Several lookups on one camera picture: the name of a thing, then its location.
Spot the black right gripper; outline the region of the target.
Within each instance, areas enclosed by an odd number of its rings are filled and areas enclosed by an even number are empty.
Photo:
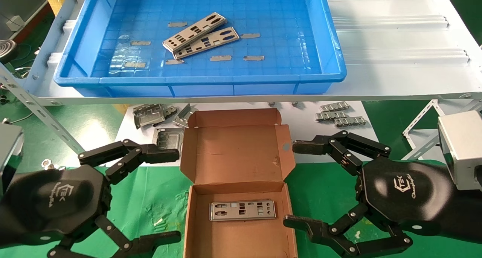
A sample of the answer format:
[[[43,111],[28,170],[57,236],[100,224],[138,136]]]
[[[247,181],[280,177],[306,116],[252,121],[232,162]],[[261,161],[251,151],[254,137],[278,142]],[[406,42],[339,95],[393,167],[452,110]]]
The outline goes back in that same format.
[[[310,242],[330,247],[341,258],[402,253],[413,244],[403,231],[481,243],[481,191],[457,189],[446,167],[392,161],[387,145],[345,130],[296,140],[292,148],[296,154],[329,155],[348,174],[360,175],[360,198],[367,205],[358,203],[333,224],[295,215],[283,218],[285,227],[305,231]],[[354,152],[374,160],[363,166]],[[361,243],[347,239],[345,233],[365,215],[390,237]]]

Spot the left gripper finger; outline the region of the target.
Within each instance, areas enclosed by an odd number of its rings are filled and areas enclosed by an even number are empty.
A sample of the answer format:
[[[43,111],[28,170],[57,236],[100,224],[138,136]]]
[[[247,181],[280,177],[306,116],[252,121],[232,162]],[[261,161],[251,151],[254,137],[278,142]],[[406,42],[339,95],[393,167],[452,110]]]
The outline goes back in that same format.
[[[105,171],[107,182],[115,185],[143,163],[170,163],[179,160],[177,149],[160,149],[155,144],[138,144],[129,139],[104,145],[78,155],[81,165],[96,167],[116,160]]]

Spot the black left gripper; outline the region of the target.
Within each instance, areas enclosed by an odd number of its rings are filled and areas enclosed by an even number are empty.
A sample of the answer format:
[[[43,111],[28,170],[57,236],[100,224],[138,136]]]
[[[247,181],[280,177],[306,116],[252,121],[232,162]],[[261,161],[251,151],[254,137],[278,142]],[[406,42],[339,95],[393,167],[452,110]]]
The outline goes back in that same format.
[[[112,200],[105,176],[88,165],[15,174],[1,199],[1,247],[60,241],[49,258],[90,258],[71,251],[98,228],[119,247],[112,258],[151,258],[181,240],[179,231],[128,238],[106,217]]]

